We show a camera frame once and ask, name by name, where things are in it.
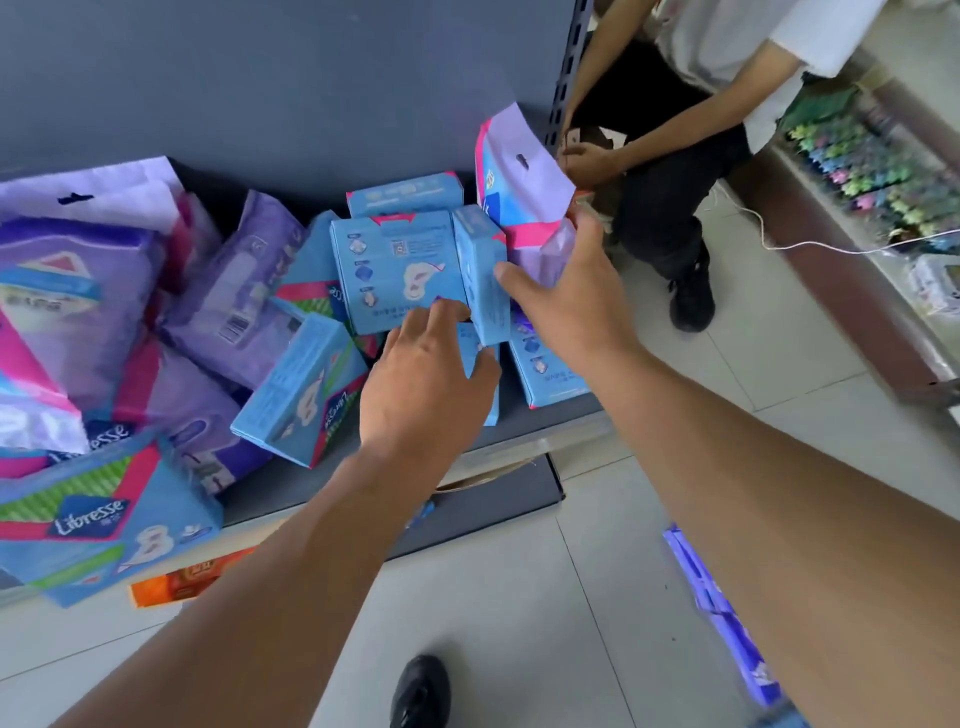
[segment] forearm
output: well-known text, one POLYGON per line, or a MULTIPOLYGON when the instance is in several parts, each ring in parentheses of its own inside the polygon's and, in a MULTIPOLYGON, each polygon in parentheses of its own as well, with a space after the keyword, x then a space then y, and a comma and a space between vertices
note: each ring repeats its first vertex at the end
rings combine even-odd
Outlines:
POLYGON ((652 159, 692 147, 735 127, 744 117, 742 110, 729 106, 721 95, 711 96, 614 152, 617 168, 626 172, 652 159))
POLYGON ((960 523, 645 352, 594 372, 620 436, 815 725, 953 720, 960 523))
POLYGON ((589 91, 627 47, 657 0, 615 0, 597 24, 584 56, 580 60, 567 108, 580 106, 589 91))
POLYGON ((307 725, 390 546, 440 481, 436 470, 361 449, 57 728, 307 725))

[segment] black shoe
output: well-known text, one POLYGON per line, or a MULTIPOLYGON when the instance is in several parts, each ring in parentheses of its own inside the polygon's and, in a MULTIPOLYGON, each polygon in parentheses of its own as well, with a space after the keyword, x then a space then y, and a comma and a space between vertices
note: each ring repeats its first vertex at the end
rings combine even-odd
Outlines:
POLYGON ((670 281, 669 290, 674 292, 670 321, 680 331, 699 333, 710 325, 716 313, 710 290, 710 253, 706 243, 701 245, 697 262, 670 281))
POLYGON ((450 678, 433 655, 415 657, 400 674, 390 728, 444 728, 450 718, 450 678))

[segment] black pants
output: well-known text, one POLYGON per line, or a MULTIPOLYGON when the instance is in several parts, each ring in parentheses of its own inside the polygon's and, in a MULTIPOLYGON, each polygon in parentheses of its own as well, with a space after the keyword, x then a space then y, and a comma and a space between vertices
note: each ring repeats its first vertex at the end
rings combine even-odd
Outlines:
MULTIPOLYGON (((650 43, 632 41, 573 115, 574 128, 627 135, 651 132, 708 94, 682 81, 650 43)), ((613 232, 624 248, 666 279, 696 262, 703 229, 693 215, 710 188, 750 157, 742 124, 627 172, 613 232)))

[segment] libresse logo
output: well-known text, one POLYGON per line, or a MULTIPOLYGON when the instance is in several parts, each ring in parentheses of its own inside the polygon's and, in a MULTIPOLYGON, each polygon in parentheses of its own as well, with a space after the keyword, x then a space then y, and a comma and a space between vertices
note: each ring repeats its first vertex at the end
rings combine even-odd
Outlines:
POLYGON ((124 498, 67 496, 47 536, 55 539, 108 539, 120 525, 130 502, 124 498))

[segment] libresse box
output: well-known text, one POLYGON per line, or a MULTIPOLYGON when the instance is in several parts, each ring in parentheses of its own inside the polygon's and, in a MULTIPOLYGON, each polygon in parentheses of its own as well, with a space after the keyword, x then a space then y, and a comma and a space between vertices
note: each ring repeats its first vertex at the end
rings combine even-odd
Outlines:
POLYGON ((960 255, 920 255, 909 276, 927 313, 960 316, 960 255))
POLYGON ((0 567, 71 604, 214 537, 220 504, 146 430, 0 480, 0 567))
MULTIPOLYGON (((331 210, 313 219, 306 242, 297 253, 290 270, 280 279, 280 285, 274 293, 274 303, 290 313, 294 313, 295 307, 301 314, 319 313, 336 319, 346 324, 352 333, 330 238, 330 223, 339 219, 337 213, 331 210)), ((360 353, 374 359, 380 351, 383 336, 354 336, 353 343, 360 353)))
POLYGON ((485 347, 500 344, 510 338, 510 296, 493 266, 507 260, 506 235, 477 205, 454 210, 452 217, 470 318, 485 347))
MULTIPOLYGON (((477 336, 476 328, 473 324, 457 324, 457 339, 460 343, 460 358, 464 361, 464 372, 467 373, 467 376, 472 376, 473 374, 473 365, 476 364, 477 354, 484 349, 484 345, 480 343, 480 338, 477 336)), ((496 353, 496 360, 500 360, 500 347, 496 346, 493 349, 496 353)), ((490 409, 490 414, 487 415, 487 420, 484 422, 484 426, 492 427, 496 425, 496 421, 500 419, 500 385, 496 385, 496 391, 493 393, 493 407, 490 409)))
POLYGON ((449 212, 334 220, 330 230, 358 334, 397 327, 438 298, 467 302, 449 212))
POLYGON ((308 314, 230 429, 287 460, 313 468, 359 395, 367 373, 347 328, 339 321, 308 314))
POLYGON ((347 193, 350 217, 431 212, 463 206, 464 188, 453 172, 381 184, 347 193))
POLYGON ((526 316, 514 311, 512 321, 510 352, 531 409, 589 393, 584 379, 543 345, 526 316))

